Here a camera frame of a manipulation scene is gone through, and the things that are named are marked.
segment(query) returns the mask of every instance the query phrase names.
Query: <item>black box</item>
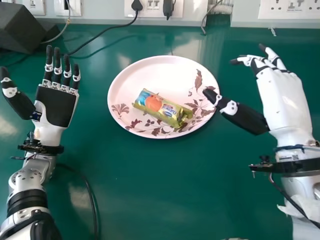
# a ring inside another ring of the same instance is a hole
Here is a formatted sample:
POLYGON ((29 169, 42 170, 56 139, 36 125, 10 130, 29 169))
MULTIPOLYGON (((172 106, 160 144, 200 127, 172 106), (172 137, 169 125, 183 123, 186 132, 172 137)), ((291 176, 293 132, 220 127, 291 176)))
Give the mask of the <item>black box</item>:
POLYGON ((60 33, 60 30, 58 28, 58 26, 53 23, 53 22, 49 22, 43 19, 37 19, 37 21, 41 24, 41 26, 44 28, 46 34, 44 36, 44 38, 42 39, 42 42, 51 40, 53 38, 55 38, 56 36, 58 36, 58 34, 60 33))
POLYGON ((31 54, 45 35, 24 5, 0 2, 0 48, 31 54))

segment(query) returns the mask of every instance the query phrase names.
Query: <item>black plug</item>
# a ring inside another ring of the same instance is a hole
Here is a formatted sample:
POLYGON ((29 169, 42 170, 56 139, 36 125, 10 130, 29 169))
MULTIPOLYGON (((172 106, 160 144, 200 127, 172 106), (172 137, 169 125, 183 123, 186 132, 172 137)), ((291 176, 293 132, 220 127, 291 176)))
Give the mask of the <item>black plug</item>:
POLYGON ((137 11, 139 12, 142 9, 144 9, 144 6, 142 6, 140 0, 133 0, 133 3, 131 4, 131 8, 135 10, 135 12, 137 11))
POLYGON ((175 4, 173 0, 164 0, 163 1, 163 14, 166 16, 166 20, 172 16, 173 11, 175 10, 175 4))

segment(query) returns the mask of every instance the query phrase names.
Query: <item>wall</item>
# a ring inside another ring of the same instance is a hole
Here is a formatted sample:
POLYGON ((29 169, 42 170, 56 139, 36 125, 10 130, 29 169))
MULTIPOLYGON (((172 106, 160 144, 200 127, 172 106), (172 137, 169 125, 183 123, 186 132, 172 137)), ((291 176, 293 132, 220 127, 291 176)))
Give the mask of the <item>wall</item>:
MULTIPOLYGON (((82 16, 72 17, 71 22, 76 24, 124 24, 131 18, 125 17, 124 0, 82 0, 82 16)), ((200 26, 202 18, 207 12, 208 0, 184 0, 183 18, 140 18, 138 25, 164 25, 164 26, 200 26)), ((56 16, 54 1, 45 1, 46 15, 35 16, 56 23, 64 23, 65 16, 56 16)))
POLYGON ((231 27, 320 28, 320 19, 258 19, 260 0, 234 0, 231 27))

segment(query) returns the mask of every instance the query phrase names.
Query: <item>orange printed image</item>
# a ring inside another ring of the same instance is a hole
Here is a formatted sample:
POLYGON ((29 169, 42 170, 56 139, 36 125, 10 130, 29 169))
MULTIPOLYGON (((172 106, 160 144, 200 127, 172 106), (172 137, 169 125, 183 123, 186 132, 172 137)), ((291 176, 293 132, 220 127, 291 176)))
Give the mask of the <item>orange printed image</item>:
POLYGON ((158 96, 151 95, 146 98, 145 106, 154 112, 158 112, 162 107, 162 101, 158 96))

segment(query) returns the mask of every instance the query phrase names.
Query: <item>robot finger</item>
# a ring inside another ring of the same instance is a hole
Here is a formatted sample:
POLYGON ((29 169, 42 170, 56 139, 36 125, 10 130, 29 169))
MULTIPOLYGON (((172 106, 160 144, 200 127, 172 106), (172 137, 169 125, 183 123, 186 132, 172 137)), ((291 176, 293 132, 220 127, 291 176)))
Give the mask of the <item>robot finger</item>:
POLYGON ((78 64, 74 65, 72 79, 73 79, 73 81, 72 81, 72 85, 70 88, 70 92, 72 94, 74 94, 74 93, 78 92, 78 87, 79 87, 79 83, 81 80, 81 73, 80 73, 80 69, 79 69, 78 64))
POLYGON ((231 123, 252 133, 260 135, 269 131, 265 117, 252 108, 217 94, 211 89, 203 90, 203 95, 231 123))
POLYGON ((253 58, 251 61, 251 69, 253 73, 259 78, 260 75, 264 74, 264 70, 269 69, 272 71, 272 68, 265 64, 264 62, 260 61, 259 59, 253 58))
POLYGON ((62 77, 62 64, 61 54, 58 47, 54 48, 54 69, 53 69, 52 87, 54 89, 60 88, 61 77, 62 77))
POLYGON ((70 57, 65 54, 64 57, 64 71, 63 71, 63 80, 61 83, 61 91, 68 92, 70 89, 70 80, 71 80, 71 66, 70 66, 70 57))
POLYGON ((250 67, 252 59, 258 59, 270 68, 277 69, 277 67, 273 65, 267 58, 255 55, 240 55, 238 58, 232 59, 230 63, 233 65, 244 64, 245 66, 250 67))
POLYGON ((280 57, 270 47, 260 43, 259 48, 268 56, 268 60, 279 70, 287 70, 280 57))
POLYGON ((36 111, 36 107, 31 100, 10 79, 8 70, 5 67, 0 68, 0 83, 5 100, 10 104, 13 110, 23 119, 30 120, 36 111))
POLYGON ((54 71, 54 56, 52 46, 46 46, 46 61, 44 66, 44 76, 42 80, 42 85, 44 87, 51 86, 52 75, 54 71))

